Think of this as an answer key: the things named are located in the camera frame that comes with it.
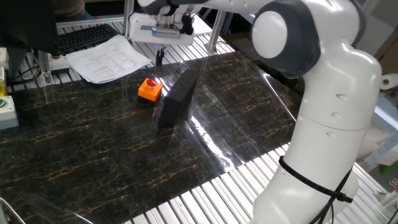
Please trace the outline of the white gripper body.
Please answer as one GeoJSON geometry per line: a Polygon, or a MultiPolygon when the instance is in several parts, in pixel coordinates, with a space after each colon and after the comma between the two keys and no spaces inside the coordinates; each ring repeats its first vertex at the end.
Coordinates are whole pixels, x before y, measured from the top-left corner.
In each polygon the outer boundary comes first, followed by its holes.
{"type": "Polygon", "coordinates": [[[193,19],[189,14],[129,16],[130,38],[135,42],[164,45],[191,45],[194,38],[193,19]]]}

